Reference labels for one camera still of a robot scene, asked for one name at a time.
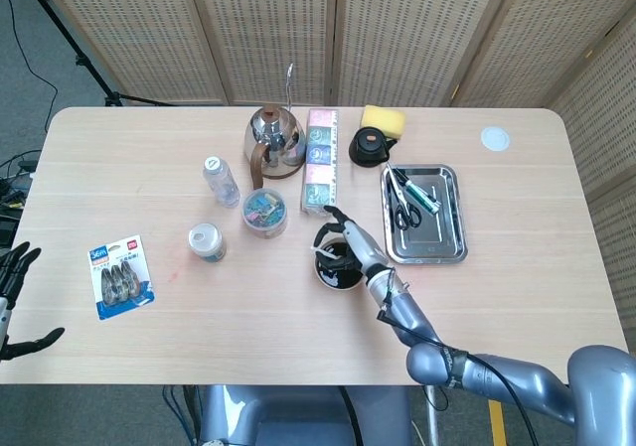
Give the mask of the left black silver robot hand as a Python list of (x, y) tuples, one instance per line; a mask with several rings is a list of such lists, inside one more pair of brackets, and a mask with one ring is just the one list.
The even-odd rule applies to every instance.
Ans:
[(41, 252), (39, 247), (31, 249), (30, 242), (25, 241), (1, 256), (1, 361), (11, 361), (49, 348), (65, 332), (64, 328), (59, 327), (35, 341), (9, 343), (8, 329), (13, 309), (29, 267)]

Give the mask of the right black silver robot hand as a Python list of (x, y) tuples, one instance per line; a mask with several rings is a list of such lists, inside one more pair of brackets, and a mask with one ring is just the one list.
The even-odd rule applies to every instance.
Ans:
[[(367, 278), (392, 268), (390, 260), (368, 232), (335, 206), (327, 205), (324, 211), (336, 220), (335, 223), (323, 224), (313, 241), (316, 259), (325, 268), (331, 271), (356, 270)], [(328, 232), (344, 237), (346, 249), (343, 256), (332, 258), (319, 249), (320, 242)]]

